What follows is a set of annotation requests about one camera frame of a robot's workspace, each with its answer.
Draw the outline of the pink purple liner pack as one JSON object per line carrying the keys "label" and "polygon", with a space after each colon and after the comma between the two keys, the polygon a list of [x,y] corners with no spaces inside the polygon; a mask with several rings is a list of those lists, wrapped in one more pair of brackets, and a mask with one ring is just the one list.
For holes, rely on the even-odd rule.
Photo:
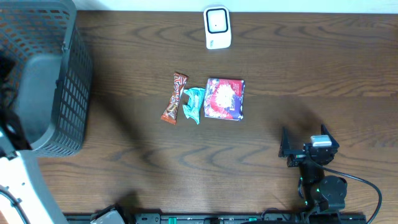
{"label": "pink purple liner pack", "polygon": [[203,103],[205,117],[241,121],[244,88],[244,80],[209,78]]}

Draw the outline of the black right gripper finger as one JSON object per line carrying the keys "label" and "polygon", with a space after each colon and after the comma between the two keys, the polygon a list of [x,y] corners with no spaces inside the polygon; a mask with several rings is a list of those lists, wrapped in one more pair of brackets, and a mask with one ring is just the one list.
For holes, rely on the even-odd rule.
{"label": "black right gripper finger", "polygon": [[339,144],[338,142],[335,140],[335,138],[330,134],[329,130],[327,130],[326,126],[324,124],[321,125],[321,134],[322,135],[327,135],[330,138],[331,141],[331,145],[333,147],[338,147]]}
{"label": "black right gripper finger", "polygon": [[286,128],[282,128],[282,139],[280,143],[280,150],[281,151],[290,150],[289,134]]}

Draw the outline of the orange Top chocolate bar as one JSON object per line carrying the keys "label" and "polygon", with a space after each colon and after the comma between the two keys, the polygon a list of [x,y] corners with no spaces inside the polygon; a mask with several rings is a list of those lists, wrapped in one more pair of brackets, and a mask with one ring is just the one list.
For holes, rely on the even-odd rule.
{"label": "orange Top chocolate bar", "polygon": [[174,90],[169,103],[161,116],[161,120],[171,124],[177,123],[178,107],[187,80],[188,76],[178,72],[174,73]]}

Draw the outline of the teal snack wrapper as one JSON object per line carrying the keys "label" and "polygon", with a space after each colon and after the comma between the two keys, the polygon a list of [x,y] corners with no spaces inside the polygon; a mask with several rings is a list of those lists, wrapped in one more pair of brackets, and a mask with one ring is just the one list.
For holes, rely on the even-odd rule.
{"label": "teal snack wrapper", "polygon": [[193,119],[200,124],[200,110],[205,97],[205,89],[193,87],[183,91],[188,96],[188,102],[183,105],[183,112],[187,119]]}

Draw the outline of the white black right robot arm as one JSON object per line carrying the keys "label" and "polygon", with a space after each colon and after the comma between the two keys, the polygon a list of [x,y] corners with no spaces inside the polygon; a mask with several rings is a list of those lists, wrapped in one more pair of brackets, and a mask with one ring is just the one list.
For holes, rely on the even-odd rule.
{"label": "white black right robot arm", "polygon": [[347,182],[335,175],[325,175],[325,166],[335,158],[339,147],[325,125],[321,125],[321,134],[312,136],[301,149],[292,148],[287,129],[282,129],[278,156],[287,159],[288,167],[300,169],[298,191],[306,203],[300,213],[303,222],[308,223],[312,215],[337,213],[345,208]]}

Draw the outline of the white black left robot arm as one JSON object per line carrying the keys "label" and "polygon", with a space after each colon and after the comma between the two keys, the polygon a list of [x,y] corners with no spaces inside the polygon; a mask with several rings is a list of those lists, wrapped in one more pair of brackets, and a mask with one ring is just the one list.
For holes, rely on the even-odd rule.
{"label": "white black left robot arm", "polygon": [[30,143],[5,96],[1,97],[1,195],[9,200],[1,211],[9,223],[70,223],[52,197],[37,163],[37,156],[71,156],[82,147],[88,116],[93,63],[76,56],[63,59],[40,55],[50,71],[59,62],[60,74],[53,96],[49,126]]}

